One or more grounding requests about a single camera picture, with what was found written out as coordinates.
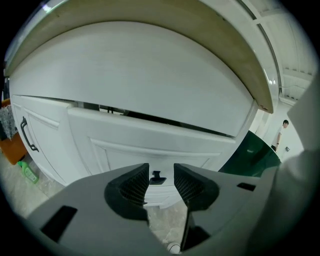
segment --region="ceiling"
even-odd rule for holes
[[[243,0],[264,30],[278,65],[280,99],[297,101],[318,70],[318,56],[304,30],[277,0]]]

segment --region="black slot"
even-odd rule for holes
[[[249,191],[254,191],[256,188],[255,185],[251,185],[251,184],[244,183],[244,182],[238,184],[237,187],[244,189],[244,190],[249,190]]]
[[[77,209],[73,207],[62,206],[41,229],[42,233],[58,242],[76,212]]]

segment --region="black cabinet handle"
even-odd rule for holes
[[[39,152],[39,150],[37,149],[37,147],[36,147],[34,144],[32,144],[32,145],[30,144],[30,142],[29,142],[29,140],[28,140],[28,138],[27,138],[27,136],[26,136],[26,133],[25,133],[25,130],[24,130],[24,128],[25,128],[26,125],[27,125],[27,120],[26,120],[25,117],[23,116],[22,122],[21,122],[21,124],[20,124],[21,131],[22,131],[22,133],[23,133],[23,137],[24,137],[26,143],[28,144],[28,146],[30,147],[30,149],[31,149],[32,151],[38,151],[38,152]]]

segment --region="white cabinet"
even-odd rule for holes
[[[47,176],[67,185],[89,175],[68,122],[67,110],[74,103],[13,95],[11,104],[22,141]]]
[[[91,174],[149,163],[174,185],[174,163],[210,169],[234,147],[229,137],[83,108],[68,109],[78,151]]]

